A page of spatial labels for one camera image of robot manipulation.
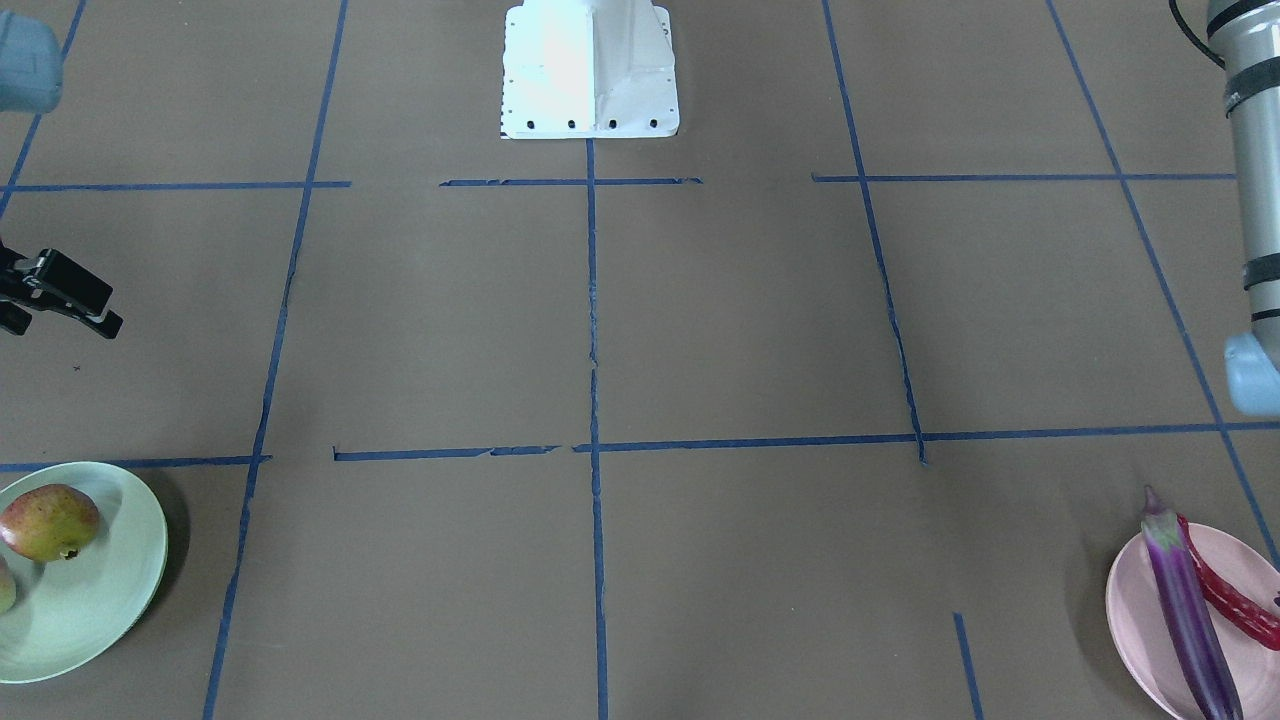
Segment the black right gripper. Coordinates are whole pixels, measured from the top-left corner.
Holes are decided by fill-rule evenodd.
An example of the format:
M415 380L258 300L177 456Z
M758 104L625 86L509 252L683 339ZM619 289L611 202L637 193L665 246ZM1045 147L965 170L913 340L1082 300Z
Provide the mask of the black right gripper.
M65 254L45 249L27 258L1 243L0 327L23 336L32 311L69 316L105 340L115 340L123 319L109 309L113 287Z

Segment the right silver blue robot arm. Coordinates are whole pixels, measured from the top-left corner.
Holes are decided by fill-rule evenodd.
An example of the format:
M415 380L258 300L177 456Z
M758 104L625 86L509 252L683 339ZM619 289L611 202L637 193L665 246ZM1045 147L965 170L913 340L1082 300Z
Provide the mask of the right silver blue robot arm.
M64 59L61 45L44 22L3 12L3 111L32 117L56 109L61 101ZM22 337L35 313L56 313L114 340L123 319L109 304L114 288L64 252L44 249L33 256L1 246L1 328Z

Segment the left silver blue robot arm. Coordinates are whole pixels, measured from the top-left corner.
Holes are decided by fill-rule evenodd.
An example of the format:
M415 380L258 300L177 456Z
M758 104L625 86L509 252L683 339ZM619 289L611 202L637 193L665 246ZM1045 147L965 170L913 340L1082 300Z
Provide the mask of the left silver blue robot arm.
M1222 69L1222 114L1231 131L1244 261L1242 290L1251 328L1226 340L1234 407L1279 414L1279 4L1210 1L1197 33L1169 3L1188 41Z

